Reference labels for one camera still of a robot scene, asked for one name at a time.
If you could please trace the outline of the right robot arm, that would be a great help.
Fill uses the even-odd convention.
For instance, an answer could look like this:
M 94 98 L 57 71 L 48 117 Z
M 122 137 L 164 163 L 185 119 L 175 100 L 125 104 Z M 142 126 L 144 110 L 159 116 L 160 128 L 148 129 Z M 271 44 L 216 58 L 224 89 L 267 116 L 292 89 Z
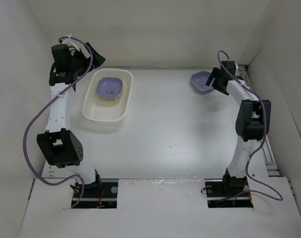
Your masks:
M 271 103 L 260 100 L 242 79 L 235 76 L 236 65 L 232 60 L 220 63 L 214 68 L 206 85 L 225 95 L 230 95 L 240 106 L 235 122 L 238 136 L 234 156 L 227 167 L 222 181 L 206 182 L 207 195 L 230 197 L 240 193 L 248 185 L 247 171 L 256 146 L 269 131 Z

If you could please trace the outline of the white perforated plastic bin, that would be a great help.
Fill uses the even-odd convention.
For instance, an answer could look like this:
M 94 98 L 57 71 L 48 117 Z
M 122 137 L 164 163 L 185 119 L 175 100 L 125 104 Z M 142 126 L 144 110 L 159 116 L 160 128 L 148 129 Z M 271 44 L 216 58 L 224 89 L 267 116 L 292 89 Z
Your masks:
M 90 122 L 115 126 L 124 121 L 130 102 L 133 75 L 124 69 L 104 68 L 93 74 L 82 114 Z

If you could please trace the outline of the yellow panda plate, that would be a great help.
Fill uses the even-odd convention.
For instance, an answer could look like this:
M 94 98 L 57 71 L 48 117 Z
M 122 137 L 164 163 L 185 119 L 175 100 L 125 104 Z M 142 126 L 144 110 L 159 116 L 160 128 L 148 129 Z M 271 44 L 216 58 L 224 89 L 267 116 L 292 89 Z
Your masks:
M 99 98 L 99 99 L 102 100 L 103 102 L 117 102 L 121 98 Z

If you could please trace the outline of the purple panda plate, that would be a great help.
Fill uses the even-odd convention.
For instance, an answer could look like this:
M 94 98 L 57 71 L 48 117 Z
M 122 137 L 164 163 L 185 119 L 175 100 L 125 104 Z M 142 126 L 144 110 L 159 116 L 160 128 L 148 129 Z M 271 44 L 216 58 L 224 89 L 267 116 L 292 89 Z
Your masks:
M 191 78 L 191 84 L 193 85 L 195 91 L 199 94 L 205 94 L 213 90 L 212 86 L 207 86 L 206 82 L 210 76 L 209 71 L 200 71 L 194 73 Z
M 123 81 L 117 77 L 104 77 L 96 87 L 96 94 L 100 98 L 119 98 L 123 90 Z

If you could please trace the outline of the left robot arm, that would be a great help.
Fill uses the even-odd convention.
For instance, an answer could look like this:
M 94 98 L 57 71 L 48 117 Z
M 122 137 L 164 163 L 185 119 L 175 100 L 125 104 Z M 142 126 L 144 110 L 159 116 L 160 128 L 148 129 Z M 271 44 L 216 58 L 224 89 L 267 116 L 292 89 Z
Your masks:
M 81 175 L 86 183 L 85 191 L 95 197 L 101 194 L 102 184 L 96 171 L 90 171 L 82 164 L 84 151 L 80 140 L 71 131 L 71 109 L 76 83 L 101 66 L 105 58 L 90 43 L 85 42 L 83 46 L 88 57 L 76 46 L 74 38 L 63 37 L 51 48 L 54 63 L 49 77 L 50 114 L 44 132 L 37 135 L 37 144 L 50 167 Z

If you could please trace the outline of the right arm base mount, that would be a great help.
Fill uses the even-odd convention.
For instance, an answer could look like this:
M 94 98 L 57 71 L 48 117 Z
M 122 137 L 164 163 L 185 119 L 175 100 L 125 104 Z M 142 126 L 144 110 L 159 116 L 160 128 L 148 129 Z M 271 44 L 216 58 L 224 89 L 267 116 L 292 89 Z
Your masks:
M 207 197 L 208 208 L 253 208 L 247 177 L 236 178 L 225 174 L 222 179 L 206 180 L 202 194 Z

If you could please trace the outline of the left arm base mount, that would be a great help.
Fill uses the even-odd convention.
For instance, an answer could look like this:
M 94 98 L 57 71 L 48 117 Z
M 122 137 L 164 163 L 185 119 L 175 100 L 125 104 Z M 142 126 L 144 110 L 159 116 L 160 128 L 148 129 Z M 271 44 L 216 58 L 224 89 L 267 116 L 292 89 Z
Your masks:
M 73 209 L 116 209 L 118 179 L 101 178 L 96 171 L 95 181 L 84 185 L 84 193 L 79 200 L 82 185 L 76 182 L 70 185 L 73 189 L 71 208 Z

